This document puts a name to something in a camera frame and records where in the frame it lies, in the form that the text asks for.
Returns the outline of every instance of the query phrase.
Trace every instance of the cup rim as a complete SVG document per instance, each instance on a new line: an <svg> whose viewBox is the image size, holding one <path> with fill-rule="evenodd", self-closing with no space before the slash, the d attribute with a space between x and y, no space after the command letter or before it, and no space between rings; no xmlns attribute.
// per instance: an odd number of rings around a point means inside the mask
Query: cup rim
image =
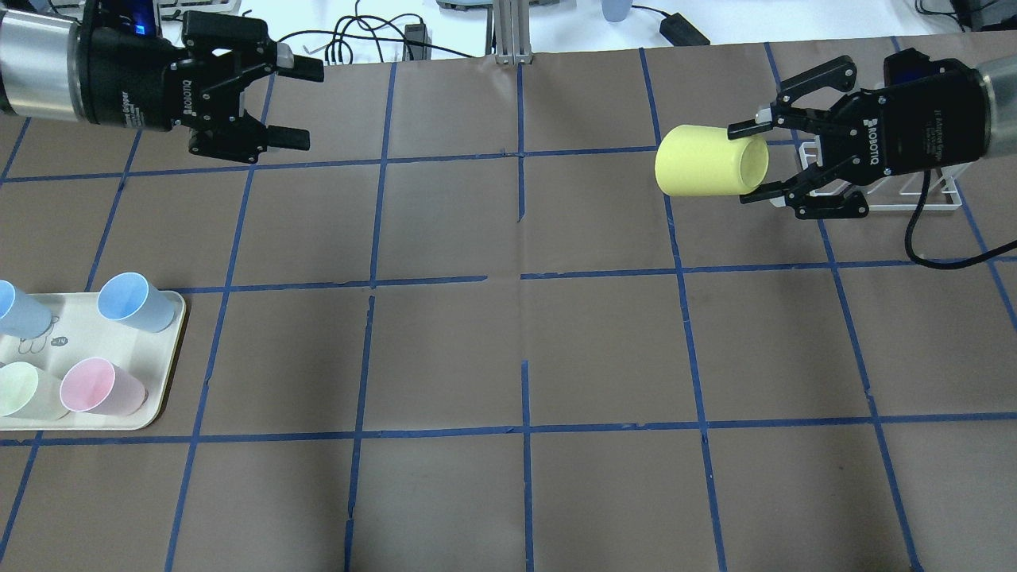
<svg viewBox="0 0 1017 572"><path fill-rule="evenodd" d="M127 278L134 279L134 280L141 279L141 282L143 282L144 285L145 285L144 297L141 298L141 302L138 303L137 307L135 307L134 309L132 309L130 311L130 313L128 313L126 316L122 316L120 318L110 318L109 316L106 316L103 312L103 293L107 291L106 287L109 286L110 284L112 284L115 280L117 280L117 279L126 280ZM123 322L125 320L129 320L131 317L133 317L135 313L137 313L138 310L140 310L144 306L144 303L148 301L148 295L149 294L152 294L152 284L148 282L147 278L145 278L143 275L141 275L140 273L137 273L137 272L121 272L120 274L118 274L118 275L114 276L113 278L107 280L106 284L103 284L103 287L100 288L100 290L99 290L99 297L96 299L96 306L99 308L99 313L102 314L102 317L105 318L106 320L110 320L110 321L113 321L113 322Z"/></svg>
<svg viewBox="0 0 1017 572"><path fill-rule="evenodd" d="M10 310L14 307L14 298L17 297L17 287L6 280L0 280L0 302L7 299L8 294L10 301L6 305L0 305L0 320L10 313Z"/></svg>
<svg viewBox="0 0 1017 572"><path fill-rule="evenodd" d="M108 367L109 371L113 375L113 383L110 384L110 388L109 388L109 390L106 391L106 394L103 395L103 397L101 399L99 399L91 407L84 407L84 408L71 407L70 405L67 404L66 401L64 401L64 394L63 394L64 385L67 383L67 378L69 378L70 375L73 374L74 370L78 368L78 366L83 366L85 363L87 363L89 361L101 361L101 362L103 362L103 364L106 365ZM92 411L96 407L99 407L100 405L102 405L103 403L105 403L106 400L110 397L110 394L113 393L113 386L116 384L116 376L117 376L117 370L116 370L116 367L113 366L113 362L110 361L109 359L106 359L105 357L99 357L99 356L86 357L86 358L78 361L77 363L75 363L74 365L72 365L71 368L68 369L66 374L64 374L63 380L60 381L60 391L59 391L59 394L60 394L60 404L63 405L64 407L66 407L68 411L73 411L75 413L85 413L85 412Z"/></svg>
<svg viewBox="0 0 1017 572"><path fill-rule="evenodd" d="M13 370L18 369L18 368L20 368L20 369L28 368L27 369L28 371L35 374L35 378L32 379L32 384L35 387L32 388L32 394L28 395L28 398L25 399L24 402L21 403L20 405L18 405L17 407L14 407L14 408L10 409L9 411L5 410L5 409L0 409L0 417L6 417L7 415L11 415L13 413L17 413L21 409L24 409L25 405L27 405L29 402L32 402L32 398L35 397L36 393L39 392L39 371L37 370L37 368L36 368L35 365L33 365L33 364L31 364L31 363L28 363L26 361L14 361L13 363L8 363L8 364L4 365L3 367L0 367L0 371L3 371L3 370L8 369L8 368L11 368L11 369L9 369L10 371L13 371Z"/></svg>

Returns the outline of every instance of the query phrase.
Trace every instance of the blue tape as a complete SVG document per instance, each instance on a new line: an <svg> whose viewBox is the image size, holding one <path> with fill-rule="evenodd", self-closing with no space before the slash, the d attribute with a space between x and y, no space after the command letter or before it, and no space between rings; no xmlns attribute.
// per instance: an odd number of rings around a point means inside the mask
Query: blue tape
<svg viewBox="0 0 1017 572"><path fill-rule="evenodd" d="M985 239L981 235L981 229L978 228L977 221L974 220L974 213L971 212L971 205L967 202L967 197L964 196L964 191L961 188L960 183L955 183L957 186L957 193L960 195L961 209L964 211L964 216L967 217L968 225L971 227L971 232L974 233L974 239L978 242L978 247L984 252L989 250L989 246L985 244ZM1014 312L1013 302L1010 301L1010 294L1007 293L1006 286L1003 285L1003 278L1000 276L1000 271L996 268L995 261L989 261L985 263L989 266L989 272L993 275L993 282L996 283L996 289L1000 293L1000 298L1003 300L1003 307L1007 310L1007 316L1010 317L1010 324L1013 326L1015 332L1017 332L1017 312Z"/></svg>
<svg viewBox="0 0 1017 572"><path fill-rule="evenodd" d="M17 485L17 493L14 495L14 502L10 507L10 516L7 517L7 525L4 526L3 537L0 538L0 562L3 562L3 557L7 554L7 544L10 541L10 534L14 530L14 521L17 520L17 511L21 508L24 491L28 488L28 477L32 476L32 469L36 465L36 456L39 455L39 445L42 439L43 432L37 432L36 438L32 441L28 460L24 463L24 471L21 472L21 481Z"/></svg>
<svg viewBox="0 0 1017 572"><path fill-rule="evenodd" d="M350 491L346 506L346 536L343 546L345 564L349 572L353 565L354 509L357 506L357 489L360 482L360 448L363 443L364 410L367 406L367 378L371 361L371 337L374 331L374 296L367 298L367 320L364 325L364 349L360 359L360 390L357 393L357 420L353 441L353 458L350 461Z"/></svg>
<svg viewBox="0 0 1017 572"><path fill-rule="evenodd" d="M643 66L643 82L646 84L646 96L650 102L650 121L653 123L653 140L660 145L660 119L657 117L657 100L653 97L653 81L650 80L650 65L646 61L646 50L639 49L639 61Z"/></svg>
<svg viewBox="0 0 1017 572"><path fill-rule="evenodd" d="M861 387L869 402L869 411L872 415L873 426L876 430L876 440L880 448L880 456L883 458L883 467L887 473L887 481L890 485L890 495L893 498L894 509L897 511L897 520L900 523L901 532L904 536L904 546L907 549L907 556L911 563L911 568L915 571L922 570L918 561L918 554L914 548L914 538L911 535L911 526L907 521L907 513L904 511L904 502L900 496L897 485L897 475L893 468L893 461L890 459L890 448L887 446L886 436L883 433L883 424L880 420L879 408L876 405L876 398L873 396L872 385L869 380L869 370L865 367L865 360L861 355L861 345L858 342L858 334L854 327L854 319L851 316L851 308L847 302L847 294L844 292L844 283L840 277L840 270L837 268L837 260L833 253L833 246L830 244L830 235L827 233L826 225L822 220L817 221L820 235L823 237L823 247L826 249L827 258L831 264L834 286L837 288L837 297L840 300L841 311L844 314L844 325L847 327L847 334L851 341L851 350L854 352L854 360L858 367L858 376L861 378Z"/></svg>
<svg viewBox="0 0 1017 572"><path fill-rule="evenodd" d="M370 286L366 280L354 282L306 282L293 284L247 284L232 286L231 292L267 292L275 290L325 290L332 288L365 288Z"/></svg>
<svg viewBox="0 0 1017 572"><path fill-rule="evenodd" d="M516 153L519 155L519 165L517 173L517 184L519 185L519 219L522 221L523 217L526 216L526 167L523 165L523 160L526 158L526 128L524 122L524 105L523 105L523 67L522 65L516 66L516 121L517 121L517 134L519 136L516 142Z"/></svg>
<svg viewBox="0 0 1017 572"><path fill-rule="evenodd" d="M273 88L276 84L276 76L268 76L268 88L264 95L264 104L261 108L261 122L264 123L268 116L268 103L272 101ZM198 439L201 435L201 423L204 419L204 409L208 402L208 386L212 381L212 373L215 369L216 358L219 355L219 343L223 335L223 325L226 322L226 310L230 303L230 289L233 286L233 273L237 265L237 251L240 249L240 237L243 234L244 219L247 214L247 203L250 198L251 183L254 180L254 166L249 166L247 180L244 183L244 194L240 201L240 209L237 214L237 226L233 234L233 246L230 251L230 262L226 269L226 283L224 284L223 300L219 306L219 318L216 322L216 331L212 337L212 348L208 352L208 364L205 367L204 383L201 385L201 396L197 402L197 412L194 414L194 426L191 430L190 446L187 448L187 460L184 462L184 473L180 480L180 494L177 497L177 508L173 515L173 527L170 529L170 542L166 551L165 572L173 570L173 560L176 558L177 540L180 537L180 524L183 521L184 505L187 502L187 491L190 488L190 477L194 469L194 457L197 454Z"/></svg>
<svg viewBox="0 0 1017 572"><path fill-rule="evenodd" d="M388 72L388 95L384 109L384 131L381 134L381 162L378 164L378 192L374 204L374 235L371 240L371 276L373 288L378 277L378 246L381 242L381 210L384 207L384 179L388 167L388 135L392 131L392 105L396 96L396 64Z"/></svg>
<svg viewBox="0 0 1017 572"><path fill-rule="evenodd" d="M710 428L764 428L764 427L816 427L830 425L863 425L872 417L816 417L797 419L734 419L709 421Z"/></svg>
<svg viewBox="0 0 1017 572"><path fill-rule="evenodd" d="M117 216L117 208L120 206L120 198L123 196L124 186L127 184L127 174L130 172L130 166L134 162L134 154L137 153L137 144L140 140L141 131L139 129L134 133L134 142L131 144L130 153L127 154L127 162L124 164L124 170L120 174L120 184L117 185L117 192L113 195L113 205L110 207L110 214L106 218L106 227L103 229L102 238L99 239L99 247L96 248L96 258L92 261L92 270L88 272L88 280L84 285L85 292L92 291L92 286L96 281L96 273L99 272L99 262L106 250L106 241L110 238L110 230L113 229L113 219Z"/></svg>
<svg viewBox="0 0 1017 572"><path fill-rule="evenodd" d="M77 181L84 179L119 179L123 173L81 173L74 175L38 175L34 177L10 177L9 183L34 183L41 181Z"/></svg>
<svg viewBox="0 0 1017 572"><path fill-rule="evenodd" d="M14 147L10 150L10 155L7 156L7 162L4 163L3 172L0 173L0 184L8 181L7 175L10 174L10 168L14 165L14 158L17 157L17 152L21 149L21 141L24 140L24 133L28 131L28 125L32 123L32 118L27 118L21 122L21 130L17 132L17 138L14 139Z"/></svg>
<svg viewBox="0 0 1017 572"><path fill-rule="evenodd" d="M609 155L612 153L647 153L657 151L657 146L604 147L596 149L566 149L559 151L528 151L527 157L563 157L573 155Z"/></svg>
<svg viewBox="0 0 1017 572"><path fill-rule="evenodd" d="M531 433L616 433L633 431L690 431L700 428L699 421L661 421L653 423L574 423L533 425Z"/></svg>
<svg viewBox="0 0 1017 572"><path fill-rule="evenodd" d="M717 551L717 566L720 572L727 572L727 555L724 551L724 535L720 526L720 507L717 502L717 487L713 478L713 455L710 453L710 427L707 424L706 408L703 403L703 388L700 384L699 360L696 356L696 342L693 337L693 324L689 313L689 297L685 290L684 270L681 265L681 252L678 250L677 233L674 228L674 213L671 212L671 197L664 195L664 212L667 215L668 237L671 241L671 255L674 258L675 277L678 281L678 300L681 306L681 322L685 333L685 346L689 352L689 367L693 378L693 393L696 398L696 418L700 431L700 444L703 453L703 470L706 477L707 500L710 505L710 520L713 523L713 540Z"/></svg>
<svg viewBox="0 0 1017 572"><path fill-rule="evenodd" d="M827 263L792 263L782 265L731 265L705 266L682 269L684 274L725 273L725 272L773 272L781 270L821 270L828 269Z"/></svg>
<svg viewBox="0 0 1017 572"><path fill-rule="evenodd" d="M540 272L520 275L521 280L557 280L563 278L608 278L614 276L670 276L673 268L647 268L634 270L588 270L577 272Z"/></svg>
<svg viewBox="0 0 1017 572"><path fill-rule="evenodd" d="M441 276L436 278L394 278L375 281L376 286L422 286L425 284L463 284L484 282L487 276Z"/></svg>
<svg viewBox="0 0 1017 572"><path fill-rule="evenodd" d="M161 177L169 175L195 175L206 173L232 173L237 171L249 171L249 165L231 165L228 167L194 167L191 169L166 169L164 171L135 171L130 174L133 177Z"/></svg>
<svg viewBox="0 0 1017 572"><path fill-rule="evenodd" d="M533 572L533 457L530 442L530 361L521 367L523 386L523 521L526 538L526 572Z"/></svg>
<svg viewBox="0 0 1017 572"><path fill-rule="evenodd" d="M387 162L390 165L405 165L409 163L445 163L450 161L488 161L491 159L505 159L506 157L516 156L517 154L515 153L480 153L476 155L437 155L434 157L388 158Z"/></svg>

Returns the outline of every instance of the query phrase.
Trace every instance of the grid square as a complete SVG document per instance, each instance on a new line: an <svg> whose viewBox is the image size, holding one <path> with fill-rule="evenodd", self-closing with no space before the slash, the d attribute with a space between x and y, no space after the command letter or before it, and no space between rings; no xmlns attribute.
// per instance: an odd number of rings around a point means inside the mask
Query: grid square
<svg viewBox="0 0 1017 572"><path fill-rule="evenodd" d="M646 51L660 134L678 125L727 127L751 119L774 100L776 82L762 44L659 48ZM709 81L698 78L709 76ZM789 139L785 129L764 133Z"/></svg>
<svg viewBox="0 0 1017 572"><path fill-rule="evenodd" d="M0 114L0 172L7 166L7 160L14 151L14 144L17 142L17 135L20 134L23 124L23 117Z"/></svg>
<svg viewBox="0 0 1017 572"><path fill-rule="evenodd" d="M519 328L517 282L379 290L364 428L519 424Z"/></svg>
<svg viewBox="0 0 1017 572"><path fill-rule="evenodd" d="M370 439L352 570L525 568L523 438Z"/></svg>
<svg viewBox="0 0 1017 572"><path fill-rule="evenodd" d="M11 434L4 432L4 439ZM14 506L14 498L21 487L24 464L28 462L32 447L0 447L0 520L7 525L7 517Z"/></svg>
<svg viewBox="0 0 1017 572"><path fill-rule="evenodd" d="M270 149L261 155L260 162L309 163L381 157L390 65L326 67L324 83L277 78L265 123L309 130L311 149Z"/></svg>
<svg viewBox="0 0 1017 572"><path fill-rule="evenodd" d="M8 176L122 173L136 133L106 125L35 118Z"/></svg>
<svg viewBox="0 0 1017 572"><path fill-rule="evenodd" d="M244 90L244 102L247 112L254 119L261 118L261 110L264 108L264 95L268 89L268 78L258 79ZM145 131L141 134L141 140L137 144L137 151L134 152L134 162L131 163L131 172L138 171L163 171L167 169L197 169L231 167L240 165L222 159L201 157L191 155L190 132L187 127L175 127L169 133L160 131Z"/></svg>
<svg viewBox="0 0 1017 572"><path fill-rule="evenodd" d="M523 102L526 151L655 144L643 65L634 50L540 54L536 64L523 67Z"/></svg>
<svg viewBox="0 0 1017 572"><path fill-rule="evenodd" d="M533 436L537 570L716 570L699 432Z"/></svg>
<svg viewBox="0 0 1017 572"><path fill-rule="evenodd" d="M377 278L518 276L517 164L390 165Z"/></svg>
<svg viewBox="0 0 1017 572"><path fill-rule="evenodd" d="M846 54L854 60L854 64L858 67L855 88L869 90L883 82L883 60L894 53L893 41L889 38L781 42L773 44L771 50L773 50L773 59L782 80L787 80L789 77ZM830 109L842 97L844 94L841 92L832 88L824 89L801 98L794 103L794 106ZM802 133L802 137L812 136Z"/></svg>
<svg viewBox="0 0 1017 572"><path fill-rule="evenodd" d="M1017 410L1017 332L988 267L841 277L880 413Z"/></svg>
<svg viewBox="0 0 1017 572"><path fill-rule="evenodd" d="M873 427L710 432L731 572L907 570Z"/></svg>
<svg viewBox="0 0 1017 572"><path fill-rule="evenodd" d="M131 177L94 288L139 272L160 288L221 286L247 173Z"/></svg>
<svg viewBox="0 0 1017 572"><path fill-rule="evenodd" d="M208 367L208 353L216 324L219 322L219 308L223 295L187 294L184 298L187 300L184 337L180 342L180 351L173 366L173 377L159 417L151 425L129 433L48 431L47 438L190 436L194 431L194 416L197 414L198 401L201 399L201 388Z"/></svg>
<svg viewBox="0 0 1017 572"><path fill-rule="evenodd" d="M351 441L197 448L173 570L342 570Z"/></svg>
<svg viewBox="0 0 1017 572"><path fill-rule="evenodd" d="M231 294L201 433L352 431L366 324L360 289Z"/></svg>
<svg viewBox="0 0 1017 572"><path fill-rule="evenodd" d="M162 570L187 445L39 450L4 570Z"/></svg>
<svg viewBox="0 0 1017 572"><path fill-rule="evenodd" d="M1012 570L1017 562L1017 422L885 425L925 570Z"/></svg>
<svg viewBox="0 0 1017 572"><path fill-rule="evenodd" d="M5 183L0 192L0 275L25 292L84 288L119 183Z"/></svg>
<svg viewBox="0 0 1017 572"><path fill-rule="evenodd" d="M770 147L766 180L785 180L800 169L792 146ZM674 232L685 268L825 263L819 227L767 202L739 205L735 196L671 198Z"/></svg>
<svg viewBox="0 0 1017 572"><path fill-rule="evenodd" d="M711 419L869 415L827 270L685 277Z"/></svg>
<svg viewBox="0 0 1017 572"><path fill-rule="evenodd" d="M674 268L653 153L526 161L524 272Z"/></svg>
<svg viewBox="0 0 1017 572"><path fill-rule="evenodd" d="M376 166L257 171L234 284L370 278Z"/></svg>
<svg viewBox="0 0 1017 572"><path fill-rule="evenodd" d="M1015 170L1017 170L1017 160L1014 157L979 159L968 167L959 179L958 186L968 202L988 248L995 248L1017 238L1013 223L1014 217L1017 216L1017 202L1014 201L1013 192L1003 192L1012 190ZM964 217L958 212L955 218ZM973 256L980 251L978 245L972 241L958 255Z"/></svg>
<svg viewBox="0 0 1017 572"><path fill-rule="evenodd" d="M523 283L532 422L696 419L674 276Z"/></svg>
<svg viewBox="0 0 1017 572"><path fill-rule="evenodd" d="M516 66L493 57L404 62L396 75L388 157L514 153ZM438 128L427 118L441 118Z"/></svg>

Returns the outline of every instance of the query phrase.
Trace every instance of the blue tape grid line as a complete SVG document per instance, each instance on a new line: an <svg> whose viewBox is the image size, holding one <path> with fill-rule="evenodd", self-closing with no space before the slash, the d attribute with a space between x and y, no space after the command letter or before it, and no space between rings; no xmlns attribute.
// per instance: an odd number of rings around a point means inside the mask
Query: blue tape grid line
<svg viewBox="0 0 1017 572"><path fill-rule="evenodd" d="M367 374L371 360L371 335L374 330L374 296L367 299L367 321L364 326L364 352L360 361L360 390L357 394L357 421L353 433L353 459L350 461L350 492L346 506L346 535L343 545L343 570L353 566L353 531L360 483L360 448L364 435L364 410L367 406Z"/></svg>
<svg viewBox="0 0 1017 572"><path fill-rule="evenodd" d="M533 572L533 461L530 437L530 361L523 360L523 522L526 529L526 572Z"/></svg>
<svg viewBox="0 0 1017 572"><path fill-rule="evenodd" d="M17 133L17 138L14 139L14 147L10 151L10 156L7 157L7 162L4 164L3 172L0 173L0 189L3 187L4 179L6 179L7 174L10 173L10 168L14 164L14 158L17 157L17 151L21 149L21 141L24 140L24 134L28 131L28 125L32 119L25 119L21 123L21 130ZM3 529L3 537L0 537L0 563L3 562L3 557L7 554L7 542L10 541L10 533L14 529L14 521L17 519L17 511L21 507L21 499L24 498L24 490L28 487L28 477L32 476L32 468L36 464L36 455L39 454L40 440L43 438L43 432L36 432L36 437L32 440L32 450L28 451L28 458L24 463L24 470L21 471L21 480L17 485L17 493L14 495L14 502L11 503L10 514L7 515L7 524Z"/></svg>
<svg viewBox="0 0 1017 572"><path fill-rule="evenodd" d="M523 66L516 66L516 121L519 139L516 142L516 151L519 155L519 171L517 174L519 184L519 219L522 221L526 216L526 167L523 161L526 159L526 137L523 111Z"/></svg>
<svg viewBox="0 0 1017 572"><path fill-rule="evenodd" d="M777 61L773 55L773 49L769 43L764 44L767 59L770 62L770 69L773 72L774 80L779 87L781 84L780 69L777 65ZM798 142L797 131L791 131L791 139L795 141L795 147ZM851 316L851 307L847 300L847 294L844 291L844 284L840 276L840 268L837 264L837 259L834 255L833 246L830 243L830 235L827 232L826 224L822 220L817 221L819 226L820 235L823 239L823 247L826 250L827 262L830 265L830 273L833 275L834 286L837 289L837 297L840 301L841 313L844 316L844 325L847 328L847 334L851 341L851 349L854 352L854 360L857 364L858 376L861 378L861 386L865 394L865 400L869 403L869 412L872 417L873 427L876 433L876 441L880 448L880 456L883 460L883 468L887 475L887 483L890 487L890 495L893 499L894 509L897 513L897 520L900 524L901 534L904 538L904 546L907 550L908 560L910 561L911 568L915 572L921 572L921 563L918 560L917 551L914 548L914 538L911 535L911 527L907 521L907 512L904 510L904 502L900 496L900 489L897 485L897 475L893 468L893 460L890 458L890 449L887 446L886 435L883 432L883 423L880 418L879 407L876 404L876 397L873 395L872 386L869 380L869 370L865 367L865 360L861 354L861 345L858 342L857 331L854 328L854 319Z"/></svg>
<svg viewBox="0 0 1017 572"><path fill-rule="evenodd" d="M381 161L378 163L378 193L374 204L374 235L371 240L371 277L370 286L377 286L378 247L381 243L381 211L384 208L384 180L388 167L388 134L392 130L392 102L396 95L396 64L391 65L388 72L388 95L384 111L384 131L381 135Z"/></svg>
<svg viewBox="0 0 1017 572"><path fill-rule="evenodd" d="M883 424L960 423L1017 421L1017 411L983 413L923 413L913 415L881 415ZM711 430L818 427L837 425L870 425L871 415L858 417L800 417L786 419L724 419L707 421ZM433 439L442 437L477 437L488 435L562 434L562 433L619 433L656 431L699 431L699 421L655 421L649 423L564 423L547 425L491 425L434 430L377 430L335 431L314 433L267 433L202 435L198 443L267 443L297 441L352 441L355 439ZM89 445L172 445L190 443L189 435L145 437L42 437L38 447L66 447ZM26 440L0 440L0 447L27 447L37 445L35 438Z"/></svg>
<svg viewBox="0 0 1017 572"><path fill-rule="evenodd" d="M91 292L92 286L96 281L96 274L99 272L99 262L103 258L103 251L106 250L106 241L110 238L110 230L113 229L113 220L117 216L117 207L120 206L120 198L124 193L124 186L127 184L128 173L130 173L130 166L134 163L134 154L137 153L137 144L141 140L141 130L138 129L134 133L134 141L130 146L130 153L127 154L127 162L124 163L124 170L120 174L120 182L117 184L117 192L113 195L113 205L110 206L110 214L106 218L106 227L103 228L103 236L99 239L99 247L96 249L96 258L92 262L92 270L88 272L88 281L84 285L84 291Z"/></svg>
<svg viewBox="0 0 1017 572"><path fill-rule="evenodd" d="M653 96L653 81L650 78L650 66L646 61L646 51L639 50L640 62L643 66L643 79L646 82L647 101L650 104L650 120L653 122L654 135L660 145L660 124L657 115L656 100ZM717 566L720 572L727 572L727 556L724 552L724 535L720 525L720 507L717 502L717 487L713 477L713 457L710 454L710 425L706 417L706 407L703 403L703 389L700 384L699 361L696 357L696 341L693 335L693 323L689 313L689 297L685 290L685 275L681 265L681 253L678 249L677 235L674 231L674 215L671 212L671 197L664 195L664 211L667 215L667 228L671 241L671 254L674 258L674 276L678 282L678 298L681 305L681 322L684 327L685 346L689 351L689 366L692 370L693 393L696 397L696 421L700 432L700 444L703 452L703 470L706 477L707 499L710 504L710 520L713 523L713 539L717 551Z"/></svg>
<svg viewBox="0 0 1017 572"><path fill-rule="evenodd" d="M276 84L276 76L268 77L268 88L264 96L264 104L261 108L261 122L264 123L268 117L268 104L272 101L273 88ZM208 352L208 364L205 368L204 383L201 384L201 396L198 399L197 412L194 414L194 426L191 431L190 445L187 448L187 460L184 462L183 475L180 480L180 494L177 498L177 508L173 516L173 527L170 531L170 542L166 551L165 572L173 569L173 560L176 557L177 540L180 537L180 525L183 521L184 505L187 500L187 491L190 487L190 477L194 468L194 457L197 454L199 443L198 436L201 434L201 422L204 419L204 409L208 402L208 386L212 374L216 366L216 357L219 354L219 343L222 339L223 325L226 322L226 310L230 302L230 289L233 286L233 273L237 266L237 253L240 250L240 238L244 230L244 219L247 215L247 203L250 198L251 183L254 180L254 168L247 168L247 179L244 182L244 193L240 201L240 209L237 213L237 225L233 234L233 246L230 251L230 262L226 269L226 282L224 284L223 299L219 306L219 318L216 322L216 331L212 338L212 348Z"/></svg>

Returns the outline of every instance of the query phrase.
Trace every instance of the white tray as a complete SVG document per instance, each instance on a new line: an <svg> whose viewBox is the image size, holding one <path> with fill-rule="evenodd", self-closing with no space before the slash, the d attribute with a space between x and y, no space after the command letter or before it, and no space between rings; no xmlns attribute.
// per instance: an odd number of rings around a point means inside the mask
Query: white tray
<svg viewBox="0 0 1017 572"><path fill-rule="evenodd" d="M75 413L56 420L0 417L0 431L82 430L133 431L156 419L170 382L174 357L183 333L187 303L176 292L165 291L176 314L170 326L152 334L106 320L96 307L98 292L35 294L53 311L53 327L35 340L0 334L0 362L27 361L63 379L72 365L86 357L105 357L138 379L148 397L141 408L126 416Z"/></svg>

